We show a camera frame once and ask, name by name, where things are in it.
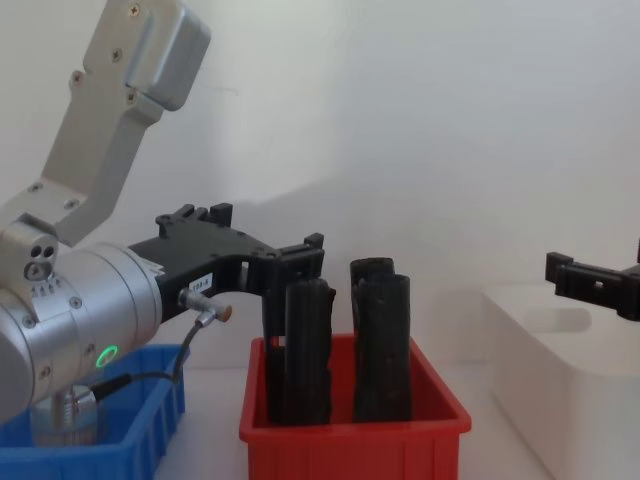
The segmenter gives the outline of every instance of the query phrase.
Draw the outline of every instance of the label sticker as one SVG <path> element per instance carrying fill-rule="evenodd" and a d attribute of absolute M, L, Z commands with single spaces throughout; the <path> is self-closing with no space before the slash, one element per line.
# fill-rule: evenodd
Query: label sticker
<path fill-rule="evenodd" d="M 209 290 L 211 287 L 213 287 L 213 273 L 209 273 L 208 275 L 205 275 L 198 280 L 194 280 L 189 284 L 189 290 L 193 290 L 197 293 L 202 293 L 205 290 Z"/>

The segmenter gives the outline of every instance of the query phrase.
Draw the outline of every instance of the green indicator light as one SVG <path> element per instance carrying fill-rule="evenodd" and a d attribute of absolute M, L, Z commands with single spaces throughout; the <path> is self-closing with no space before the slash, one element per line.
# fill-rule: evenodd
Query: green indicator light
<path fill-rule="evenodd" d="M 116 345 L 111 345 L 104 349 L 104 352 L 100 354 L 98 357 L 98 361 L 96 362 L 97 368 L 104 368 L 109 365 L 114 358 L 118 355 L 119 348 Z"/>

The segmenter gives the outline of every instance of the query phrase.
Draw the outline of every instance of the silver robot arm segment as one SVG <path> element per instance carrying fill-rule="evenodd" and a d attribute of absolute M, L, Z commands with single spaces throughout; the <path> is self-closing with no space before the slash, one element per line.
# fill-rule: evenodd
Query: silver robot arm segment
<path fill-rule="evenodd" d="M 148 342 L 160 294 L 128 249 L 58 259 L 113 212 L 148 127 L 181 108 L 211 39 L 179 0 L 108 0 L 42 176 L 0 208 L 0 423 Z"/>

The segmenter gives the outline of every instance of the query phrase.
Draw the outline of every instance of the metal connector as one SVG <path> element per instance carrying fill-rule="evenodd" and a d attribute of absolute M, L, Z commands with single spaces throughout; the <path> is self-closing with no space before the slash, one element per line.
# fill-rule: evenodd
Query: metal connector
<path fill-rule="evenodd" d="M 188 288 L 180 292 L 178 302 L 184 308 L 201 312 L 196 322 L 203 327 L 208 327 L 215 320 L 227 323 L 233 314 L 231 305 L 224 305 Z"/>

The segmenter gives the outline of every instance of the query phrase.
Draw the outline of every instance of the black plastic part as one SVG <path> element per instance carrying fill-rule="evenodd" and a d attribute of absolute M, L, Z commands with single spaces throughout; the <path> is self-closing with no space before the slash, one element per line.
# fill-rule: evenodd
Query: black plastic part
<path fill-rule="evenodd" d="M 358 302 L 354 301 L 355 289 L 361 281 L 370 280 L 375 275 L 396 273 L 393 259 L 391 258 L 363 258 L 351 262 L 351 305 L 353 307 L 353 330 L 358 332 L 359 313 Z"/>
<path fill-rule="evenodd" d="M 356 287 L 360 312 L 355 422 L 409 421 L 410 280 L 378 275 Z"/>
<path fill-rule="evenodd" d="M 262 297 L 268 413 L 272 422 L 281 423 L 285 358 L 277 340 L 285 336 L 287 286 L 320 277 L 324 237 L 316 233 L 300 245 L 272 248 L 230 228 L 232 213 L 233 207 L 226 203 L 208 209 L 185 205 L 159 216 L 159 236 L 131 249 L 163 268 L 156 278 L 163 321 L 184 311 L 178 303 L 180 291 L 209 275 L 211 286 L 201 292 L 206 296 L 245 292 Z"/>
<path fill-rule="evenodd" d="M 640 321 L 640 265 L 617 271 L 577 263 L 559 253 L 547 254 L 546 279 L 556 295 L 611 308 L 623 318 Z"/>
<path fill-rule="evenodd" d="M 331 421 L 331 312 L 336 292 L 321 279 L 289 285 L 286 308 L 284 423 Z"/>

